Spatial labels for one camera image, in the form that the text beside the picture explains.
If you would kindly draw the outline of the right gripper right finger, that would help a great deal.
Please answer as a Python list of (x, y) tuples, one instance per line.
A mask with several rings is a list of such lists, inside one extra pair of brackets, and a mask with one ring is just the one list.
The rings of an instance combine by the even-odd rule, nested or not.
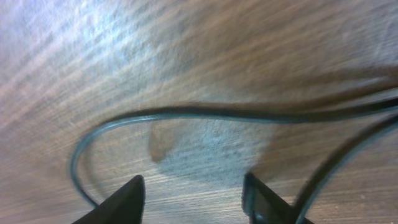
[(253, 224), (313, 224), (306, 214), (314, 202), (314, 180), (303, 188), (296, 204), (291, 206), (253, 173), (244, 176), (242, 206)]

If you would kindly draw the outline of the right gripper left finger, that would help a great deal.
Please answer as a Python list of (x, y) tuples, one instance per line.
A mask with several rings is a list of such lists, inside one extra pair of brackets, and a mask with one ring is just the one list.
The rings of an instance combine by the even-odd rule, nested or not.
[(137, 175), (73, 224), (141, 224), (145, 197), (144, 178)]

